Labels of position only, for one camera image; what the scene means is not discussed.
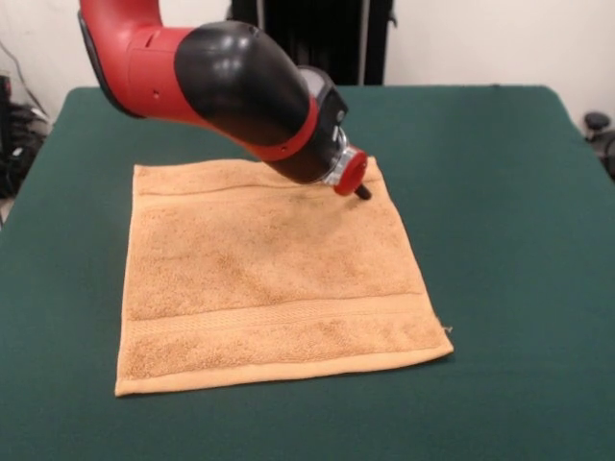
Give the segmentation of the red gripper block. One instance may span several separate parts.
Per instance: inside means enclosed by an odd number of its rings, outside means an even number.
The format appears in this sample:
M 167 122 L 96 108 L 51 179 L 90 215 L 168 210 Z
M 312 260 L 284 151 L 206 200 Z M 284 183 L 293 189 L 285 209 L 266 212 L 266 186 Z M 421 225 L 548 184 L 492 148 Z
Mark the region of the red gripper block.
M 372 193 L 363 184 L 367 163 L 368 157 L 364 151 L 358 150 L 352 154 L 343 168 L 338 183 L 333 187 L 334 192 L 339 196 L 355 194 L 363 201 L 370 200 Z

